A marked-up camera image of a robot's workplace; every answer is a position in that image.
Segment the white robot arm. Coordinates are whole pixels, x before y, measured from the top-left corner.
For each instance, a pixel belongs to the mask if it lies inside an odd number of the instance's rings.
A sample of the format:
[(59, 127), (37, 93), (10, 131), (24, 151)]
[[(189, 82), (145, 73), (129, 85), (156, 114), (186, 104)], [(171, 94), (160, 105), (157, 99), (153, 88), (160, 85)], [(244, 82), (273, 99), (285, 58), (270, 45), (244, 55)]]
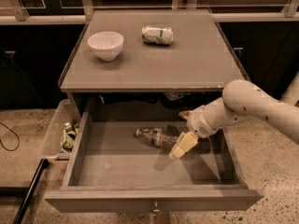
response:
[(270, 126), (299, 143), (299, 107), (277, 100), (261, 88), (243, 79), (229, 82), (221, 98), (187, 111), (187, 133), (182, 132), (172, 147), (169, 158), (180, 159), (198, 143), (219, 129), (236, 125), (250, 117), (266, 121)]

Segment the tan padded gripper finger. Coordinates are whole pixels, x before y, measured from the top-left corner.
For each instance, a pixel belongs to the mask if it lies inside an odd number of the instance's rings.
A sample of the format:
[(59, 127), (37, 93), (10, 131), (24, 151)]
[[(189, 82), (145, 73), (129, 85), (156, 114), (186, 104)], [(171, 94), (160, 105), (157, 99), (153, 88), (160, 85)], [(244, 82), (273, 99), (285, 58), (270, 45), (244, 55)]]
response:
[(181, 111), (178, 113), (178, 115), (182, 118), (182, 119), (185, 119), (187, 120), (189, 115), (192, 113), (191, 110), (186, 110), (186, 111)]

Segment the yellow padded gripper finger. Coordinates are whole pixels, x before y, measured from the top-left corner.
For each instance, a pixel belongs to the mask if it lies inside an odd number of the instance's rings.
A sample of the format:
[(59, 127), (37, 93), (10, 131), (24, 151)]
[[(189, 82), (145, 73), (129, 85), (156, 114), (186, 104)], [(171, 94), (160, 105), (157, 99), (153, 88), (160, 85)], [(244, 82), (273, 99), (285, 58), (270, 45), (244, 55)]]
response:
[(169, 158), (174, 161), (180, 159), (198, 143), (198, 136), (192, 132), (182, 132), (176, 144), (172, 147)]

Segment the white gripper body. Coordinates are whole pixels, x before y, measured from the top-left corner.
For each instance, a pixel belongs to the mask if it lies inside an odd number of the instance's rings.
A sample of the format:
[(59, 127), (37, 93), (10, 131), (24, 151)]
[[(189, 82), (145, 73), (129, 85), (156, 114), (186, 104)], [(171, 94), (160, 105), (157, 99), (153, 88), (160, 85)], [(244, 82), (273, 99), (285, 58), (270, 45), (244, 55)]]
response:
[(200, 138), (208, 138), (217, 132), (216, 109), (201, 105), (191, 111), (187, 118), (188, 129)]

